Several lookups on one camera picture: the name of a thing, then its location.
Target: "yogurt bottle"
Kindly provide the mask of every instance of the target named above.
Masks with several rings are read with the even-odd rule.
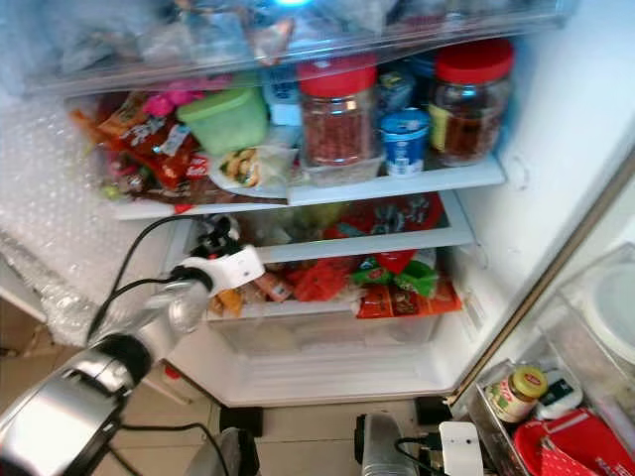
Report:
[[[424,169],[430,116],[410,107],[388,114],[381,121],[386,168],[394,177],[411,177]]]

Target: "black cable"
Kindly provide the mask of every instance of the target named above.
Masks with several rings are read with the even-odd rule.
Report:
[[[106,311],[110,307],[110,303],[113,302],[117,297],[121,296],[121,294],[125,293],[125,292],[123,292],[123,293],[121,293],[121,294],[116,296],[116,294],[119,291],[121,291],[121,290],[126,288],[126,287],[121,288],[121,290],[117,289],[119,287],[119,283],[121,283],[121,279],[123,278],[124,273],[126,272],[126,269],[128,268],[128,264],[130,263],[130,260],[132,259],[132,255],[134,254],[135,250],[139,246],[139,243],[141,243],[141,241],[146,236],[148,236],[150,234],[150,232],[152,232],[152,230],[154,230],[155,228],[160,227],[164,223],[169,223],[171,221],[179,221],[179,220],[191,220],[191,221],[204,222],[205,218],[204,218],[204,216],[201,216],[201,215],[195,215],[195,216],[190,216],[190,215],[167,216],[165,218],[162,218],[160,220],[155,221],[154,223],[149,224],[148,226],[146,226],[141,231],[141,233],[139,233],[137,238],[135,238],[135,241],[132,242],[132,245],[130,245],[130,248],[128,248],[128,251],[126,252],[126,256],[123,259],[123,263],[121,263],[121,267],[119,267],[119,271],[117,273],[117,277],[115,278],[115,281],[112,284],[112,288],[110,289],[110,293],[108,294],[108,297],[106,298],[106,301],[104,302],[104,304],[101,305],[101,308],[99,309],[99,311],[97,312],[97,314],[93,318],[92,322],[90,322],[90,326],[88,327],[88,333],[86,334],[86,344],[90,341],[91,337],[99,329],[99,327],[101,326],[103,320],[106,318]]]
[[[126,461],[124,459],[123,456],[121,456],[116,450],[115,448],[113,448],[112,446],[108,445],[108,451],[110,451],[110,453],[114,456],[114,458],[117,460],[117,462],[126,470],[128,471],[132,476],[141,476],[141,473],[139,471],[137,471],[135,468],[133,468],[131,466],[131,464]]]
[[[198,423],[198,422],[189,423],[189,424],[183,424],[180,426],[158,426],[158,425],[125,424],[124,423],[120,426],[120,428],[126,429],[128,431],[187,431],[189,429],[198,428],[202,430],[203,433],[205,433],[205,436],[207,437],[211,445],[216,450],[216,454],[218,455],[218,459],[220,460],[220,465],[222,466],[222,470],[225,473],[225,476],[229,476],[227,463],[225,462],[225,458],[222,455],[222,451],[220,450],[218,443],[216,443],[216,440],[211,435],[211,432],[209,431],[209,429],[207,429],[207,426],[205,426],[202,423]]]
[[[395,449],[399,453],[403,454],[408,459],[410,459],[417,466],[419,466],[420,468],[425,469],[426,471],[430,472],[431,474],[435,474],[437,476],[448,476],[447,474],[443,473],[439,469],[435,469],[435,468],[433,468],[431,466],[428,466],[427,464],[425,464],[422,461],[420,461],[419,458],[417,458],[416,456],[410,454],[408,451],[406,451],[404,448],[401,447],[401,445],[404,444],[404,443],[417,443],[417,444],[421,445],[421,444],[424,443],[424,440],[422,438],[413,438],[413,437],[399,438],[399,439],[397,439],[395,441]]]
[[[128,249],[128,252],[126,253],[126,257],[123,259],[123,263],[121,264],[121,267],[119,268],[119,273],[117,273],[117,277],[115,278],[115,281],[112,284],[112,289],[110,290],[110,296],[113,295],[117,291],[117,287],[119,286],[119,283],[121,283],[121,279],[123,278],[123,275],[126,272],[126,268],[128,268],[128,264],[130,263],[130,259],[132,258],[132,255],[134,254],[134,252],[137,249],[137,247],[139,246],[139,243],[141,243],[141,241],[146,236],[148,236],[150,234],[150,232],[152,230],[154,230],[155,228],[160,227],[164,223],[169,223],[171,221],[178,221],[178,220],[204,221],[204,216],[202,216],[202,215],[167,216],[167,217],[162,218],[160,220],[157,220],[154,223],[151,223],[147,227],[145,227],[143,229],[143,231],[141,233],[139,233],[137,238],[135,238],[135,241],[132,242],[132,245]]]
[[[93,336],[93,334],[99,329],[99,327],[101,327],[103,320],[106,318],[108,308],[110,307],[112,302],[116,300],[117,298],[119,298],[121,295],[128,293],[130,290],[142,285],[149,285],[149,284],[165,285],[167,283],[172,282],[173,280],[174,278],[166,278],[164,280],[155,279],[155,278],[147,278],[144,280],[133,281],[132,283],[129,283],[123,288],[120,288],[119,290],[115,291],[103,302],[103,304],[99,307],[99,310],[97,311],[97,314],[95,315],[94,319],[92,320],[92,322],[90,322],[90,326],[88,327],[88,334],[86,336],[86,342],[88,342],[90,338]]]

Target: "tiled floor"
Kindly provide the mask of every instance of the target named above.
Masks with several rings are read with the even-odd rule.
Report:
[[[31,385],[49,374],[72,349],[41,357],[0,359],[0,411]],[[384,402],[265,410],[264,436],[258,440],[263,476],[353,476],[360,467],[353,458],[355,418],[363,413],[388,411],[407,434],[415,430],[412,402]],[[130,423],[181,424],[206,422],[217,431],[218,407],[207,400],[182,406],[147,386],[140,386],[126,409]],[[200,433],[128,433],[120,431],[114,446],[146,476],[184,474],[202,444]],[[107,456],[94,473],[127,473]]]

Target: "jar of chili sauce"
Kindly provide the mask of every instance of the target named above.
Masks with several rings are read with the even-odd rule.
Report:
[[[348,166],[378,155],[377,68],[373,55],[298,65],[305,147],[319,166]]]
[[[491,151],[511,91],[514,50],[505,39],[439,50],[428,106],[430,142],[446,166],[477,163]]]
[[[518,367],[509,377],[485,389],[496,416],[508,423],[525,419],[547,391],[547,377],[529,365]]]

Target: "red jar lid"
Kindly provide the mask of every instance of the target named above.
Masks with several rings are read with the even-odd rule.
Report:
[[[300,90],[318,97],[349,96],[363,91],[377,80],[376,61],[374,55],[355,55],[303,62],[297,66]]]
[[[513,64],[512,44],[500,38],[443,48],[437,55],[435,71],[443,81],[479,84],[507,75]]]

